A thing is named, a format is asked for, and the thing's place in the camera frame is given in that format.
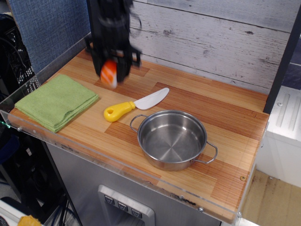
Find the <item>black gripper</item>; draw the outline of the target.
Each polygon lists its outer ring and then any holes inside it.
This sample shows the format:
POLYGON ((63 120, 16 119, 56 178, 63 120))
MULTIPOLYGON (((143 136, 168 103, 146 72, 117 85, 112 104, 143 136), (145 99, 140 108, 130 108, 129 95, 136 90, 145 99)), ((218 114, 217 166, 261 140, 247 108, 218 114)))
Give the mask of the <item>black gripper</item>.
POLYGON ((86 39, 96 74, 101 76, 101 69, 108 59, 117 63, 117 82, 121 83, 129 75, 132 65, 140 66, 141 51, 129 41, 130 20, 94 18, 90 20, 91 37, 86 39))

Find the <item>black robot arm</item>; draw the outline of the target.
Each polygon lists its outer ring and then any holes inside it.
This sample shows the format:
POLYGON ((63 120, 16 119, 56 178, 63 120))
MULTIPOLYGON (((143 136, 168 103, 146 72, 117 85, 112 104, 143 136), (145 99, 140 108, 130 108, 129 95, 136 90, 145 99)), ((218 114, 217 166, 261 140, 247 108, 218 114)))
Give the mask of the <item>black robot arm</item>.
POLYGON ((116 82, 122 83, 129 75, 131 66, 140 66, 141 51, 130 44, 131 0, 88 0, 87 8, 91 37, 85 39, 87 51, 91 54, 95 72, 101 70, 108 60, 116 63, 116 82))

